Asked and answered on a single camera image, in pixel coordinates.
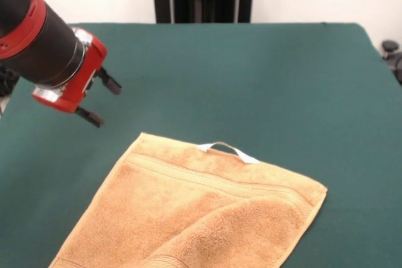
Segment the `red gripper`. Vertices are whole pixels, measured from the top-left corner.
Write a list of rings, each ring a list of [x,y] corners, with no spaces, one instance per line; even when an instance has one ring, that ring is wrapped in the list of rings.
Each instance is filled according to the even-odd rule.
[[[79,107],[86,96],[87,86],[95,76],[95,73],[99,71],[99,78],[102,80],[103,85],[114,95],[120,95],[122,87],[108,74],[104,67],[101,67],[107,55],[107,48],[103,42],[82,28],[73,28],[72,30],[84,46],[84,57],[79,70],[62,86],[58,88],[36,86],[31,95],[43,105],[61,112],[75,113],[99,128],[104,124],[104,120],[97,114]]]

